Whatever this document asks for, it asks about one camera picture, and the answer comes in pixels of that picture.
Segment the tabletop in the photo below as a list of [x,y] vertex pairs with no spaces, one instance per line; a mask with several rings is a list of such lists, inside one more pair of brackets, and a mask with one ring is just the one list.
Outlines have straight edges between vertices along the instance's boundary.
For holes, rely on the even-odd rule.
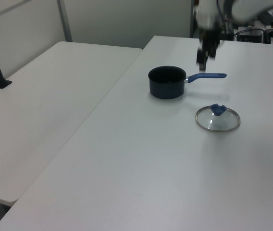
[[0,90],[0,203],[12,205],[141,49],[60,42]]
[[[183,96],[149,93],[148,72],[199,72],[199,41],[154,37],[0,221],[0,231],[272,231],[273,46],[223,42]],[[197,126],[225,104],[232,132]]]

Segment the glass lid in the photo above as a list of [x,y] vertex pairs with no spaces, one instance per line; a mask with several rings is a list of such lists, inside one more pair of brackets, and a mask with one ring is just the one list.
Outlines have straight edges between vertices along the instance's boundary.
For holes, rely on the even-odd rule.
[[199,109],[195,119],[201,128],[210,131],[232,131],[240,126],[238,113],[224,105],[219,106],[218,104]]

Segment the white wall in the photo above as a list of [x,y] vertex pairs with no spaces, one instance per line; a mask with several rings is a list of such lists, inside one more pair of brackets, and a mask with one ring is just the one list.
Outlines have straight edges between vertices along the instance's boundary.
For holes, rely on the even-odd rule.
[[31,0],[0,16],[0,68],[5,78],[65,41],[56,0]]
[[189,37],[192,0],[62,0],[73,42],[144,48],[154,35]]

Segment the lid knob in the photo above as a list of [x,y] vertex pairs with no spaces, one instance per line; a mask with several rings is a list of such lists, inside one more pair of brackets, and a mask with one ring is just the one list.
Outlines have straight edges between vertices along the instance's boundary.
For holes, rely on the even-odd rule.
[[220,116],[226,111],[226,107],[224,105],[219,106],[217,103],[211,105],[210,109],[215,116]]

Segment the saucepan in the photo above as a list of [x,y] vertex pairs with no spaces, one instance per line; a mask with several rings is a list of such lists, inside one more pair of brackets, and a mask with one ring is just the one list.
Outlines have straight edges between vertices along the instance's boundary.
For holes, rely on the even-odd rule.
[[185,83],[191,83],[198,78],[225,78],[222,73],[199,73],[187,77],[186,72],[176,66],[159,66],[149,74],[150,93],[160,99],[174,99],[181,96]]

